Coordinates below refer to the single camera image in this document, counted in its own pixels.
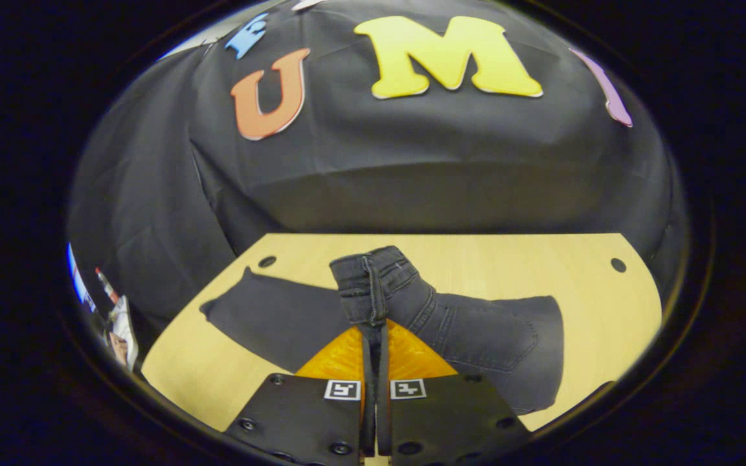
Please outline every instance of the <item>black fabric backdrop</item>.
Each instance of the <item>black fabric backdrop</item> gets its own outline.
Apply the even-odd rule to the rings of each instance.
[[[130,299],[143,351],[270,231],[618,231],[666,298],[686,230],[683,194],[651,116],[618,77],[609,72],[632,128],[607,114],[601,86],[568,44],[493,3],[344,0],[296,13],[296,2],[267,10],[266,35],[240,60],[225,49],[236,29],[155,63],[85,147],[69,237],[96,304],[109,307],[95,266]],[[378,100],[375,51],[353,28],[397,15],[440,35],[454,16],[500,24],[544,95],[479,91],[471,60],[456,91],[431,77],[423,95]],[[243,138],[231,87],[264,70],[260,105],[274,109],[270,66],[303,47],[300,115],[278,135]]]

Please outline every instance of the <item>yellow letter m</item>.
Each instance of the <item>yellow letter m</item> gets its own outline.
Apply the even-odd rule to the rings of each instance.
[[[406,17],[381,17],[358,24],[356,34],[370,36],[379,61],[377,98],[422,94],[429,80],[414,72],[411,57],[447,89],[458,89],[473,55],[480,91],[539,97],[543,88],[526,72],[502,26],[474,17],[453,17],[444,36]]]

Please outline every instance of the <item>light wood surface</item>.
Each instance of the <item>light wood surface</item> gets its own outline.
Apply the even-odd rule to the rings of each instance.
[[[143,375],[190,415],[225,430],[267,374],[288,372],[209,324],[199,312],[201,304],[234,286],[247,266],[257,274],[335,289],[331,260],[386,245],[402,250],[439,293],[485,299],[554,296],[563,315],[563,380],[550,408],[521,416],[529,430],[621,377],[661,324],[661,302],[650,272],[620,234],[270,234],[186,305],[149,351]],[[278,259],[272,266],[258,267],[266,256]],[[622,260],[627,270],[616,272],[613,258]]]

